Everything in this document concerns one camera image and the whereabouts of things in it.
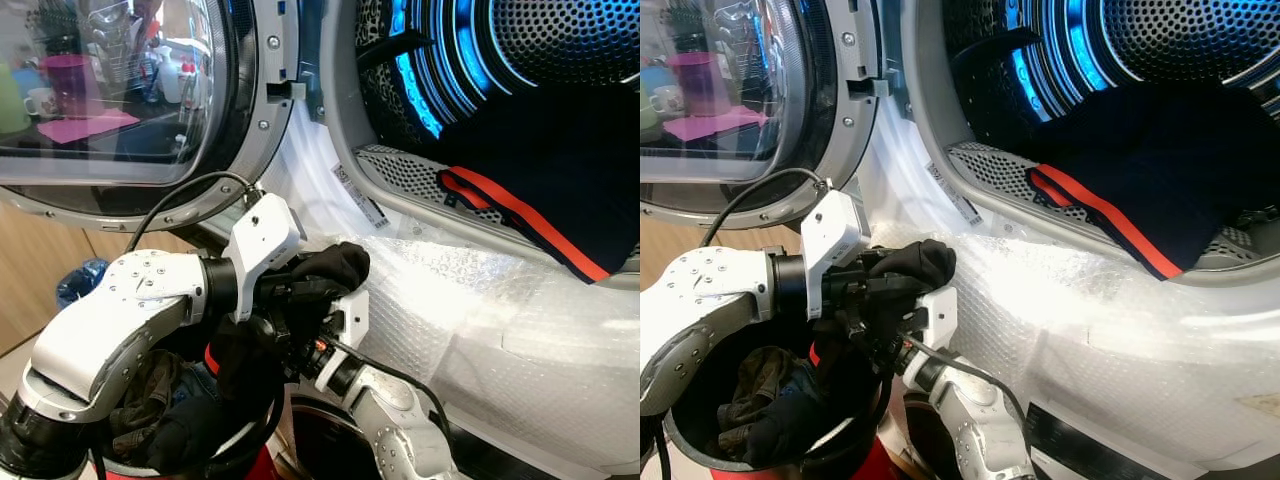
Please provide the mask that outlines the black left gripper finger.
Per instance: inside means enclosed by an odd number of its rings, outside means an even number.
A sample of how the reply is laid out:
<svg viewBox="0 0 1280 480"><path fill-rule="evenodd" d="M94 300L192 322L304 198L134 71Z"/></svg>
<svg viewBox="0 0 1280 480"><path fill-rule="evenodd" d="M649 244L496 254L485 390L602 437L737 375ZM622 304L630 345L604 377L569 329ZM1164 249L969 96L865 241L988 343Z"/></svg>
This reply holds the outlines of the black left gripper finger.
<svg viewBox="0 0 1280 480"><path fill-rule="evenodd" d="M884 256L876 265L876 276L905 275L938 289L954 279L956 266L955 250L937 239L923 239Z"/></svg>
<svg viewBox="0 0 1280 480"><path fill-rule="evenodd" d="M355 291L367 280L370 269L371 259L365 247L340 242L319 252L307 252L293 269L293 278L303 280L316 276L337 282L347 291Z"/></svg>

